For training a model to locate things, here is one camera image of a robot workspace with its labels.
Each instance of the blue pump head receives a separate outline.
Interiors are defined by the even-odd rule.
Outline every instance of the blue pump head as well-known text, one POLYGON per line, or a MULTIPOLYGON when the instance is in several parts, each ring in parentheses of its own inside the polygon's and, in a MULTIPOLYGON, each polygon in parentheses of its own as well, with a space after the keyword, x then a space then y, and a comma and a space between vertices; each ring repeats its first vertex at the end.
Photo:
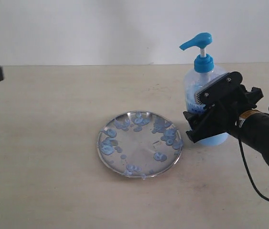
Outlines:
POLYGON ((198 73, 207 73, 214 69, 213 58, 205 52, 206 46, 212 41, 211 34, 202 32, 180 46, 183 51, 193 46, 200 48, 200 55, 194 61, 194 69, 198 73))

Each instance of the clear plastic bottle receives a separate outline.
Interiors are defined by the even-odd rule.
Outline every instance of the clear plastic bottle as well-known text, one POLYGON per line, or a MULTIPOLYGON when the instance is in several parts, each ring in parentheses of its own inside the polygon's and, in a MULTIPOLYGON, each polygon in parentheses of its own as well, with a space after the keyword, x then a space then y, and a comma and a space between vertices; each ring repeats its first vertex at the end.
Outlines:
MULTIPOLYGON (((180 46, 182 50, 193 46, 200 48, 200 55, 194 61, 194 69, 185 75, 183 81, 186 109, 193 114, 202 114, 205 111, 204 105, 199 105, 195 102, 194 93, 214 78, 226 73, 225 69, 214 65, 213 58, 205 52, 205 47, 211 42, 211 34, 200 33, 180 46)), ((222 133, 200 140, 198 143, 204 146, 216 146, 225 142, 227 138, 228 134, 222 133)))

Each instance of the beige table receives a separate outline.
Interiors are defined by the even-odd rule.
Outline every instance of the beige table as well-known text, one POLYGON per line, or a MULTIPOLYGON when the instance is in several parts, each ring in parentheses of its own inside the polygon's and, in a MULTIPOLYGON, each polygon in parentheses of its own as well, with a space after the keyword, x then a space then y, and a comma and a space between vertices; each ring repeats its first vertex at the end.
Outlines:
MULTIPOLYGON (((269 105, 269 63, 226 64, 269 105)), ((0 82, 0 229, 269 229, 269 203, 253 190, 237 141, 191 144, 183 75, 191 65, 5 67, 0 82), (175 122, 185 149, 166 173, 126 179, 99 160, 112 117, 150 110, 175 122)), ((269 168, 245 146, 257 186, 269 168)))

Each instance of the black cable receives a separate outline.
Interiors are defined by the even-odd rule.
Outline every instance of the black cable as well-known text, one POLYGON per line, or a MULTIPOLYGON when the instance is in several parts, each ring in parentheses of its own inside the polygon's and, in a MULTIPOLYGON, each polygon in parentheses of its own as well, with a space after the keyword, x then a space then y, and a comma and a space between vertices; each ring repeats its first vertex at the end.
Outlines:
POLYGON ((254 188, 254 190, 256 191, 256 193, 261 197, 263 198, 264 200, 268 201, 269 202, 269 198, 264 196, 259 190, 258 188, 256 187, 253 179, 252 179, 252 176, 251 176, 251 173, 249 171, 249 168, 248 168, 248 165, 247 165, 247 162, 246 162, 246 158, 245 158, 245 153, 244 153, 244 149, 243 149, 243 145, 242 145, 242 142, 241 142, 241 127, 239 127, 239 115, 237 115, 237 126, 238 126, 238 143, 239 143, 239 148, 240 148, 240 153, 241 153, 241 157, 243 158, 243 162, 244 162, 244 166, 245 166, 245 169, 246 169, 246 172, 248 174, 248 177, 249 177, 249 180, 252 184, 252 187, 254 188))

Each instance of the metal plate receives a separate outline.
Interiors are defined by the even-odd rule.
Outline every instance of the metal plate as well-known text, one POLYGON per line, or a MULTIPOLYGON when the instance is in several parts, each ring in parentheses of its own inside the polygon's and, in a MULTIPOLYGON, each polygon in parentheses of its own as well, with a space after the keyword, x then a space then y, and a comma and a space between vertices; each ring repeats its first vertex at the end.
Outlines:
POLYGON ((155 177, 180 158, 183 141, 176 126, 146 111, 118 115, 100 131, 97 150, 102 162, 126 177, 155 177))

